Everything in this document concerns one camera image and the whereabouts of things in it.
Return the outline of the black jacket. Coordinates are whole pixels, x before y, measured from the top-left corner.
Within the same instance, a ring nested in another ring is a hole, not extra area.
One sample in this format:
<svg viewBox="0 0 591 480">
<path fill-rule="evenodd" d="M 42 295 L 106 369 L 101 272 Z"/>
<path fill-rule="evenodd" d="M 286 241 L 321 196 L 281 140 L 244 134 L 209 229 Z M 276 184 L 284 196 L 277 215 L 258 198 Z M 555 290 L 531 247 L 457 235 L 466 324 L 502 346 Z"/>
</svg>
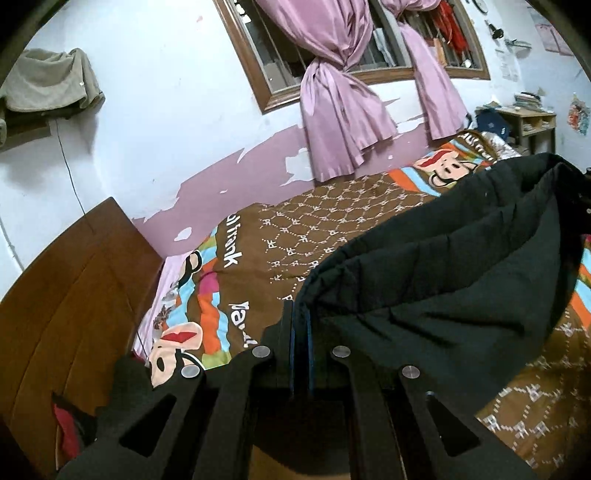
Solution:
<svg viewBox="0 0 591 480">
<path fill-rule="evenodd" d="M 345 345 L 385 368 L 415 365 L 481 410 L 541 353 L 589 231 L 590 181 L 557 155 L 469 175 L 311 271 L 294 305 L 294 391 L 321 385 Z"/>
</svg>

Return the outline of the colourful cartoon bed blanket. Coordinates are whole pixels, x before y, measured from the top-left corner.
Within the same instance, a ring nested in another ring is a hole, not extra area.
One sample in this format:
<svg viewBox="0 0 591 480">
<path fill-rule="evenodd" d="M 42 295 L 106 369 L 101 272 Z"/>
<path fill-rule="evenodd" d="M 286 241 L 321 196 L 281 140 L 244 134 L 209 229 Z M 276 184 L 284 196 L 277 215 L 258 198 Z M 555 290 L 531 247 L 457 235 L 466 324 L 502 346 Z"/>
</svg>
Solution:
<svg viewBox="0 0 591 480">
<path fill-rule="evenodd" d="M 339 247 L 388 219 L 440 197 L 471 174 L 523 156 L 501 153 L 467 131 L 414 164 L 329 183 L 276 205 L 224 218 L 197 248 L 168 258 L 133 341 L 134 353 L 167 382 L 174 359 L 221 367 L 263 341 L 291 313 L 311 271 Z M 541 353 L 476 418 L 541 478 L 590 447 L 590 231 L 570 301 Z"/>
</svg>

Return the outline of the brown wooden headboard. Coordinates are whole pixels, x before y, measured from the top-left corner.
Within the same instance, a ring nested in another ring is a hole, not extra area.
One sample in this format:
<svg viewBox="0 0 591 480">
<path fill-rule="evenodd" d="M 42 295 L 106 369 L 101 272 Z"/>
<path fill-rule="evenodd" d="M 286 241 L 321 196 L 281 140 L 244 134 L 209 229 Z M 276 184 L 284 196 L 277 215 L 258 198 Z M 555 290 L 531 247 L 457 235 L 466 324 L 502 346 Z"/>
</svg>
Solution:
<svg viewBox="0 0 591 480">
<path fill-rule="evenodd" d="M 92 414 L 107 404 L 163 265 L 112 198 L 90 210 L 25 269 L 1 301 L 1 476 L 49 479 L 58 426 L 51 396 Z"/>
</svg>

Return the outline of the left pink curtain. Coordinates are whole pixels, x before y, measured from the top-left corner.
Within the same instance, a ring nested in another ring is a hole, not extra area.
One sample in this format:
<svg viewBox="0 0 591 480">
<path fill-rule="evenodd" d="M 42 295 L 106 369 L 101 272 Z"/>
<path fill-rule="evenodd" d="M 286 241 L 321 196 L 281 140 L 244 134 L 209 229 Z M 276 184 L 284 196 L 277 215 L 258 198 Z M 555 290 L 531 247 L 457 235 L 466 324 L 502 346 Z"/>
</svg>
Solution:
<svg viewBox="0 0 591 480">
<path fill-rule="evenodd" d="M 351 175 L 363 153 L 394 138 L 383 101 L 349 74 L 362 59 L 374 22 L 366 1 L 260 1 L 270 20 L 315 55 L 301 80 L 301 117 L 318 182 Z"/>
</svg>

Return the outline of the pink curtain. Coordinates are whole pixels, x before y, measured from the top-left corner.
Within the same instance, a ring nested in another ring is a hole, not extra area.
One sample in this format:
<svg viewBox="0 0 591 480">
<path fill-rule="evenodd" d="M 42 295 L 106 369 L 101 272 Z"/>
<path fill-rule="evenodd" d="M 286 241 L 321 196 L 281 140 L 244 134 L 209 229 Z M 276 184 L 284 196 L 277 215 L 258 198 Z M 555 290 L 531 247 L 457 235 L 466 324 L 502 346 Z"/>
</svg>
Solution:
<svg viewBox="0 0 591 480">
<path fill-rule="evenodd" d="M 409 51 L 418 95 L 428 120 L 431 138 L 440 140 L 456 134 L 463 128 L 468 110 L 450 76 L 433 56 L 424 37 L 412 26 L 400 20 L 401 15 L 407 11 L 435 10 L 440 1 L 384 0 L 382 5 L 396 17 Z"/>
<path fill-rule="evenodd" d="M 351 175 L 363 153 L 394 138 L 383 101 L 349 74 L 362 59 L 374 22 L 366 1 L 260 1 L 270 20 L 315 55 L 301 80 L 301 117 L 318 182 Z"/>
</svg>

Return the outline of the right pink curtain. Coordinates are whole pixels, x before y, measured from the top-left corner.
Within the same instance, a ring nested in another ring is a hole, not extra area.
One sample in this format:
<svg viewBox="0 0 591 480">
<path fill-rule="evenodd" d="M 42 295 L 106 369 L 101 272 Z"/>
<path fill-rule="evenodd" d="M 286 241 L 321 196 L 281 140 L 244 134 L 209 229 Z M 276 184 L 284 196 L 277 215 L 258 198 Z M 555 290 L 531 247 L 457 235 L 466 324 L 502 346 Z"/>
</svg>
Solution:
<svg viewBox="0 0 591 480">
<path fill-rule="evenodd" d="M 384 0 L 382 5 L 396 17 L 409 51 L 418 95 L 428 120 L 431 138 L 440 140 L 456 134 L 463 128 L 468 110 L 450 76 L 433 56 L 424 37 L 412 26 L 400 20 L 401 15 L 407 11 L 435 10 L 440 1 Z"/>
</svg>

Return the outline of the dark blue bag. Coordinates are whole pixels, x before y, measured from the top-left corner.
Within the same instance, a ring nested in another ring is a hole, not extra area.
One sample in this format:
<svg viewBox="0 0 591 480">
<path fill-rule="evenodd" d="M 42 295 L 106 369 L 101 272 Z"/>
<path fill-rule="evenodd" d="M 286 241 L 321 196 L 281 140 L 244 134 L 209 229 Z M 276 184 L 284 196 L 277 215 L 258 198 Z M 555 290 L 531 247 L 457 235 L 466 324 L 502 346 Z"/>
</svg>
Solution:
<svg viewBox="0 0 591 480">
<path fill-rule="evenodd" d="M 486 108 L 476 112 L 477 130 L 489 132 L 506 141 L 510 134 L 510 125 L 496 109 Z"/>
</svg>

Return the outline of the wooden side desk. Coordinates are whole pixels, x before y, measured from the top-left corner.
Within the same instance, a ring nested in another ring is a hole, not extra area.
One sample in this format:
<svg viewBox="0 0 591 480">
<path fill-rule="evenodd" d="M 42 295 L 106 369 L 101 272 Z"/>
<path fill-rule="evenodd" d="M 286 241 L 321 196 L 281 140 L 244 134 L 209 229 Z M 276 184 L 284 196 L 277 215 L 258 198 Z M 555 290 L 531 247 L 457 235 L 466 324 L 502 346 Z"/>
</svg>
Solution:
<svg viewBox="0 0 591 480">
<path fill-rule="evenodd" d="M 492 108 L 510 125 L 510 134 L 505 141 L 510 146 L 525 153 L 556 152 L 556 114 L 548 111 L 529 110 L 524 107 L 481 106 L 481 109 Z"/>
</svg>

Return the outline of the red hanging garment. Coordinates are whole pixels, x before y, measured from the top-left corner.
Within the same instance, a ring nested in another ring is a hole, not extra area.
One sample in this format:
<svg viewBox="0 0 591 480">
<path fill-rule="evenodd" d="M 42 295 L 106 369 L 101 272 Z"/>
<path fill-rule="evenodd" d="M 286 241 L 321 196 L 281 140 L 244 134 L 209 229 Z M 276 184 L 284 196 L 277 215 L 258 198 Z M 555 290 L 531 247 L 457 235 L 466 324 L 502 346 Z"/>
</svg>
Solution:
<svg viewBox="0 0 591 480">
<path fill-rule="evenodd" d="M 441 31 L 446 42 L 450 44 L 457 55 L 462 56 L 469 51 L 466 37 L 460 28 L 451 5 L 442 0 L 434 10 L 433 20 Z"/>
</svg>

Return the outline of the brown wooden window frame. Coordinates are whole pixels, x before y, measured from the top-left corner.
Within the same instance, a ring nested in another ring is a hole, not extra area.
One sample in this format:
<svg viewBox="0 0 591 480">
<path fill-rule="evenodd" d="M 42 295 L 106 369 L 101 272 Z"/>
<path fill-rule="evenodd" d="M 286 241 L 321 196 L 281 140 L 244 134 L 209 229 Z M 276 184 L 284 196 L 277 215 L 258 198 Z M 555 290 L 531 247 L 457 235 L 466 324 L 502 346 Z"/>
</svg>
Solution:
<svg viewBox="0 0 591 480">
<path fill-rule="evenodd" d="M 485 55 L 464 3 L 448 3 L 469 45 L 469 51 L 462 56 L 446 42 L 433 13 L 407 11 L 400 20 L 424 37 L 451 78 L 489 80 Z M 291 43 L 255 1 L 217 1 L 215 6 L 260 111 L 267 113 L 300 100 L 301 79 L 314 55 Z M 413 79 L 411 57 L 396 17 L 380 1 L 370 1 L 369 7 L 374 21 L 372 38 L 351 73 L 368 85 Z"/>
</svg>

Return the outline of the beige cloth on wall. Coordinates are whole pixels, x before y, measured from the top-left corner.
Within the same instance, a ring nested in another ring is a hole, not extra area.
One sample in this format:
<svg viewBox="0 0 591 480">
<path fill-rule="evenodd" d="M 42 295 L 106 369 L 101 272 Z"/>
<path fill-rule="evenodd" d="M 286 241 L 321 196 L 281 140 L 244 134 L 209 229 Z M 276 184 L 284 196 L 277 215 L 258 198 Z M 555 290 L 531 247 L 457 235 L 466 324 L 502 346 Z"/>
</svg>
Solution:
<svg viewBox="0 0 591 480">
<path fill-rule="evenodd" d="M 1 85 L 1 142 L 10 129 L 28 128 L 44 117 L 69 118 L 103 100 L 83 50 L 26 50 Z"/>
</svg>

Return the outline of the round wall clock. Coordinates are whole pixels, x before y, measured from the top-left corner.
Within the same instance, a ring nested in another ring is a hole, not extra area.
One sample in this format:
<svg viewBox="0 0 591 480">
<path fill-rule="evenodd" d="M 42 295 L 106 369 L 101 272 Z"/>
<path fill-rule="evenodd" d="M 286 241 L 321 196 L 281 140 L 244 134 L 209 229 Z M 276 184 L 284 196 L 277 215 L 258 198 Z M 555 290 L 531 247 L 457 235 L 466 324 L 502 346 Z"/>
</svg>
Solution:
<svg viewBox="0 0 591 480">
<path fill-rule="evenodd" d="M 476 8 L 484 15 L 487 15 L 489 12 L 488 5 L 486 4 L 485 0 L 472 0 Z"/>
</svg>

